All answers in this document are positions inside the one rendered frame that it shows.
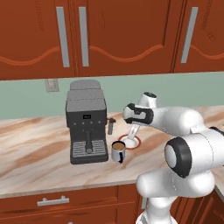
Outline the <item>red-brown drawer front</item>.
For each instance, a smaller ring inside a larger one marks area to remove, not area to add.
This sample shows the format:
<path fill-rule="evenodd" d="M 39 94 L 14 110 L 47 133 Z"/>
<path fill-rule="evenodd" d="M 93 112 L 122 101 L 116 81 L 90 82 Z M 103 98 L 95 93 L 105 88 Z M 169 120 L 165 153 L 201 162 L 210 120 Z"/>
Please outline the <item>red-brown drawer front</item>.
<path fill-rule="evenodd" d="M 48 200 L 59 199 L 62 195 L 70 199 L 67 204 L 60 204 L 54 206 L 37 206 L 37 202 L 43 198 Z M 104 201 L 114 200 L 117 197 L 117 187 L 108 186 L 100 188 L 91 188 L 84 190 L 73 190 L 64 192 L 51 192 L 29 196 L 13 197 L 0 199 L 0 212 L 12 211 L 30 211 L 34 209 L 48 209 L 54 207 L 80 207 L 86 203 L 98 203 Z"/>
<path fill-rule="evenodd" d="M 0 215 L 0 224 L 117 224 L 116 206 L 94 206 Z"/>

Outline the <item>grey wall switch plate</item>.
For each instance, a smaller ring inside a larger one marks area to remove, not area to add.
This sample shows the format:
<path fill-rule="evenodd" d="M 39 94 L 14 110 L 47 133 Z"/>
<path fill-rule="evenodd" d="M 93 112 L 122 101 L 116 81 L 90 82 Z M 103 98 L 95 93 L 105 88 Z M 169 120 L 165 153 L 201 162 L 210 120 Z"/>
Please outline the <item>grey wall switch plate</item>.
<path fill-rule="evenodd" d="M 59 81 L 57 79 L 45 79 L 45 90 L 50 92 L 59 92 Z"/>

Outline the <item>red-brown base cupboard door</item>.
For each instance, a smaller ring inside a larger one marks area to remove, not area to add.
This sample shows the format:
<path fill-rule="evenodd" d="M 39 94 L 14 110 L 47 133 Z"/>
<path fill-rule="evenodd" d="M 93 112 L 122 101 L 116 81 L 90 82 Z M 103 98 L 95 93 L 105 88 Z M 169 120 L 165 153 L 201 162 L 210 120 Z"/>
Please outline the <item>red-brown base cupboard door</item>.
<path fill-rule="evenodd" d="M 171 216 L 178 224 L 224 224 L 224 202 L 215 190 L 201 198 L 178 197 Z"/>

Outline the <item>white saucer with red rim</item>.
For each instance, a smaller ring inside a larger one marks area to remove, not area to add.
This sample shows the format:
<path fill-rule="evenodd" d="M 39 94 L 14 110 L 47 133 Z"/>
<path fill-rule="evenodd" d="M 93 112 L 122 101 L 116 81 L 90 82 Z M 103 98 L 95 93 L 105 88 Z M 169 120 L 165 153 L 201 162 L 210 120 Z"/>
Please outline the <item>white saucer with red rim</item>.
<path fill-rule="evenodd" d="M 118 140 L 125 143 L 127 150 L 134 150 L 141 145 L 141 139 L 138 136 L 130 139 L 127 135 L 122 135 L 118 138 Z"/>

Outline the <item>red-brown wall cupboard door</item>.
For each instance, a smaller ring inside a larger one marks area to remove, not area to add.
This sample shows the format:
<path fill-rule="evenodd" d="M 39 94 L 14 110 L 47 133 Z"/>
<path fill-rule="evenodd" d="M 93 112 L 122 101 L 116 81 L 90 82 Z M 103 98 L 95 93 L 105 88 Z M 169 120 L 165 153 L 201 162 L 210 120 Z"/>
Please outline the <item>red-brown wall cupboard door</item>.
<path fill-rule="evenodd" d="M 174 73 L 224 72 L 224 0 L 185 0 L 181 15 Z M 192 42 L 181 64 L 186 29 L 192 7 L 198 7 Z"/>
<path fill-rule="evenodd" d="M 74 0 L 81 76 L 168 74 L 185 0 Z M 82 65 L 79 8 L 87 11 Z"/>
<path fill-rule="evenodd" d="M 63 67 L 56 7 L 63 6 L 70 67 Z M 0 81 L 75 76 L 68 0 L 0 0 Z"/>

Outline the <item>dark grey coffee machine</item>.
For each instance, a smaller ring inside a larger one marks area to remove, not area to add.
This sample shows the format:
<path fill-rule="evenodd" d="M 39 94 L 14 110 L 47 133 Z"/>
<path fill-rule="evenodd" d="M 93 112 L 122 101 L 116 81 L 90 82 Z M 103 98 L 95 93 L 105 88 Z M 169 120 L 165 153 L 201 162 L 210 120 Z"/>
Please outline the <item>dark grey coffee machine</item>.
<path fill-rule="evenodd" d="M 72 165 L 106 162 L 107 105 L 98 80 L 76 80 L 66 95 L 66 126 L 70 130 Z"/>

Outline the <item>white mug with coffee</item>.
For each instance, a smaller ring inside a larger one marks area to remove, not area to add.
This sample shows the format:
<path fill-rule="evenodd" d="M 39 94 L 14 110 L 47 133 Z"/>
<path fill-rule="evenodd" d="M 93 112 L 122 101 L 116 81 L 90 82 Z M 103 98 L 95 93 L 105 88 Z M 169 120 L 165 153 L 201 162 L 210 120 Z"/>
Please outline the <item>white mug with coffee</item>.
<path fill-rule="evenodd" d="M 111 157 L 115 162 L 122 163 L 125 159 L 126 145 L 123 141 L 114 141 L 112 143 Z"/>

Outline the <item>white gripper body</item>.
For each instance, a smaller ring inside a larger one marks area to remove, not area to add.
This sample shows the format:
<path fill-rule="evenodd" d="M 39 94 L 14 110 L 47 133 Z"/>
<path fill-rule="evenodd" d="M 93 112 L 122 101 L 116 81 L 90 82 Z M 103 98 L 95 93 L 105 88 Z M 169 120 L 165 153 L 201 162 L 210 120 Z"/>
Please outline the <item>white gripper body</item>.
<path fill-rule="evenodd" d="M 136 137 L 138 129 L 139 129 L 139 125 L 136 125 L 136 124 L 132 125 L 132 127 L 129 131 L 129 134 L 128 134 L 128 138 L 127 138 L 127 143 L 128 144 L 139 144 L 139 141 Z"/>

